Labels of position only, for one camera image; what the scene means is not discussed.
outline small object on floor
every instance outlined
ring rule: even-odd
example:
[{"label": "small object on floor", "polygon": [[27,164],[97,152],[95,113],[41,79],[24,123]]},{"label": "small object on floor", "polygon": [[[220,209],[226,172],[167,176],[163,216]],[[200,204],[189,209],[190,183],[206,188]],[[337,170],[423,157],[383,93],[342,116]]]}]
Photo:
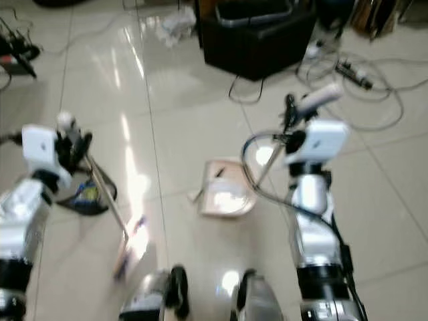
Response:
[{"label": "small object on floor", "polygon": [[168,48],[178,44],[179,40],[189,37],[193,26],[196,24],[196,17],[193,9],[184,6],[180,10],[168,15],[156,27],[156,36]]},{"label": "small object on floor", "polygon": [[367,78],[367,73],[363,70],[354,69],[353,66],[347,61],[338,61],[336,64],[336,71],[348,78],[351,82],[364,88],[365,90],[370,90],[373,88],[373,83]]},{"label": "small object on floor", "polygon": [[257,197],[237,160],[210,160],[205,164],[198,212],[202,215],[238,217],[248,213]]},{"label": "small object on floor", "polygon": [[38,47],[28,43],[26,39],[18,32],[14,32],[4,20],[3,26],[8,30],[7,37],[0,32],[0,65],[9,75],[26,75],[37,78],[33,66],[29,60],[36,58],[40,54]]}]

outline black base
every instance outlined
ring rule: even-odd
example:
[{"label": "black base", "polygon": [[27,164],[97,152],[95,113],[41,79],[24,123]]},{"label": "black base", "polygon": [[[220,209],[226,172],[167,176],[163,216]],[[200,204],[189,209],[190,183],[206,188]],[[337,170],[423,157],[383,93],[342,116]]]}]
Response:
[{"label": "black base", "polygon": [[33,1],[42,7],[62,8],[62,7],[69,7],[70,5],[76,5],[86,0],[33,0]]},{"label": "black base", "polygon": [[283,21],[245,27],[223,27],[212,15],[202,19],[205,62],[250,80],[266,78],[305,54],[315,14],[303,7]]}]

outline dustpan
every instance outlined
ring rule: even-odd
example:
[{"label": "dustpan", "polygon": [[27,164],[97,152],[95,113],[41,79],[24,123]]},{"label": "dustpan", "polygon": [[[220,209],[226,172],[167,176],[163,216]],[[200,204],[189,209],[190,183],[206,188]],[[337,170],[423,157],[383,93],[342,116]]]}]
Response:
[{"label": "dustpan", "polygon": [[241,162],[216,159],[205,163],[203,194],[198,204],[202,215],[239,217],[255,205],[257,195],[248,185]]}]

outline white plastic bag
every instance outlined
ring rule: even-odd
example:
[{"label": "white plastic bag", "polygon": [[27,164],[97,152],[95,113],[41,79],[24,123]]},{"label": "white plastic bag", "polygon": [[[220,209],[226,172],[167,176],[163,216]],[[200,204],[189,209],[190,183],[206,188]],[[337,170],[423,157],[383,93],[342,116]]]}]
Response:
[{"label": "white plastic bag", "polygon": [[156,36],[167,47],[173,47],[182,37],[189,37],[196,17],[193,9],[184,6],[182,9],[168,15],[156,29]]}]

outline tile grout line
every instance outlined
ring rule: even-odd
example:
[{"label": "tile grout line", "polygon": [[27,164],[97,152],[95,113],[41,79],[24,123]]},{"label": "tile grout line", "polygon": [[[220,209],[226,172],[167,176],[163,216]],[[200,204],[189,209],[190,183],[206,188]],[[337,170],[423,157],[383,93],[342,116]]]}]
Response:
[{"label": "tile grout line", "polygon": [[[72,36],[72,25],[73,25],[73,16],[74,16],[74,7],[72,7],[72,12],[70,14],[70,22],[68,27],[68,37],[67,37],[67,44],[70,42],[70,38]],[[64,88],[66,87],[66,74],[67,74],[67,62],[68,62],[68,50],[70,47],[66,50],[66,56],[65,56],[65,62],[64,62],[64,73],[62,75],[62,89],[61,89],[61,100],[60,100],[60,111],[62,110],[62,104],[64,102]]]},{"label": "tile grout line", "polygon": [[410,140],[410,139],[414,139],[414,138],[419,138],[422,136],[427,136],[428,135],[428,131],[427,132],[420,132],[419,134],[412,134],[410,136],[407,137],[401,137],[401,138],[396,138],[387,142],[379,142],[379,143],[374,143],[374,144],[369,144],[368,142],[366,143],[364,141],[364,139],[362,139],[364,145],[366,146],[367,149],[369,148],[378,148],[378,147],[384,147],[386,145],[390,145],[390,144],[395,144],[395,143],[399,143],[399,142],[405,142],[406,140]]},{"label": "tile grout line", "polygon": [[371,155],[371,157],[373,158],[373,160],[375,161],[375,163],[377,164],[378,168],[381,170],[382,174],[385,176],[385,178],[387,179],[389,185],[391,186],[391,188],[393,189],[394,193],[396,194],[396,196],[399,198],[399,200],[401,201],[401,203],[403,204],[404,208],[406,209],[406,211],[409,213],[411,219],[413,220],[413,222],[416,224],[417,229],[421,232],[422,237],[424,238],[424,240],[428,243],[428,236],[425,234],[423,228],[421,227],[421,225],[419,224],[418,220],[416,219],[416,217],[414,216],[413,212],[410,210],[410,207],[407,205],[407,202],[404,200],[403,196],[401,195],[401,193],[399,192],[398,188],[396,188],[396,186],[394,185],[394,183],[392,182],[390,176],[388,175],[388,173],[386,172],[386,170],[384,169],[384,167],[382,166],[382,163],[380,162],[380,160],[376,157],[375,153],[373,152],[371,147],[367,148],[369,154]]},{"label": "tile grout line", "polygon": [[[409,267],[404,267],[403,269],[399,269],[397,271],[393,271],[393,272],[389,272],[387,274],[384,274],[383,276],[378,276],[378,277],[374,277],[374,278],[369,278],[363,281],[356,281],[356,286],[357,286],[357,290],[363,289],[367,286],[370,286],[371,284],[377,283],[377,282],[381,282],[381,281],[385,281],[397,276],[401,276],[404,275],[406,273],[409,273],[413,270],[417,270],[423,267],[428,267],[428,262],[422,262],[422,263],[418,263],[416,265],[413,266],[409,266]],[[292,306],[298,305],[301,302],[301,300],[295,300],[292,301],[290,303],[286,304],[286,308],[290,308]]]},{"label": "tile grout line", "polygon": [[[72,33],[73,13],[74,13],[74,8],[72,7],[71,13],[70,13],[70,22],[68,24],[69,27],[68,27],[67,43],[70,41],[70,36]],[[64,61],[64,73],[62,76],[61,100],[60,100],[60,110],[59,111],[61,111],[61,109],[62,109],[62,100],[63,100],[63,96],[64,96],[64,84],[65,84],[65,80],[66,80],[66,71],[67,71],[67,58],[68,58],[68,49],[66,50],[66,56],[65,56],[65,61]],[[43,238],[45,235],[46,227],[47,227],[47,225],[45,225],[45,227],[43,228]],[[43,246],[44,246],[44,241],[42,241],[41,249],[40,249],[39,271],[38,271],[39,273],[37,274],[37,285],[36,285],[36,290],[35,290],[33,321],[35,321],[37,318],[37,303],[38,303],[38,299],[39,299],[39,283],[40,283],[40,275],[41,275],[41,260],[43,258]]]},{"label": "tile grout line", "polygon": [[[143,40],[142,40],[142,30],[141,30],[141,24],[140,24],[140,13],[139,10],[136,9],[136,19],[137,19],[137,24],[138,24],[138,30],[140,32],[140,49],[141,49],[141,54],[143,55],[143,50],[144,50],[144,46],[143,46]],[[167,238],[167,227],[165,224],[165,211],[164,211],[164,204],[163,204],[163,195],[162,195],[162,188],[161,188],[161,174],[159,173],[159,161],[158,161],[158,152],[156,149],[156,139],[154,138],[154,124],[153,124],[153,112],[152,112],[152,106],[150,103],[150,91],[149,91],[149,86],[148,86],[148,79],[147,79],[147,75],[144,77],[144,82],[146,84],[146,95],[147,95],[147,102],[148,102],[148,110],[149,110],[149,115],[150,115],[150,125],[152,126],[152,141],[153,141],[153,150],[154,150],[154,157],[156,159],[156,175],[158,178],[158,189],[159,189],[159,199],[160,199],[160,211],[162,213],[162,224],[163,224],[163,233],[165,236],[165,247],[166,247],[166,255],[167,255],[167,267],[169,267],[169,251],[168,251],[168,238]]]},{"label": "tile grout line", "polygon": [[378,276],[378,277],[374,277],[374,278],[369,278],[367,280],[359,281],[359,282],[356,282],[356,284],[358,286],[360,286],[360,287],[369,286],[373,282],[387,280],[387,279],[390,279],[390,278],[393,278],[393,277],[396,277],[396,276],[399,276],[399,275],[403,275],[403,274],[409,273],[410,271],[417,270],[419,268],[423,268],[425,266],[428,267],[428,261],[421,262],[421,263],[418,263],[418,264],[415,264],[415,265],[412,265],[412,266],[404,267],[404,268],[399,269],[397,271],[388,272],[388,273],[386,273],[386,274],[384,274],[382,276]]}]

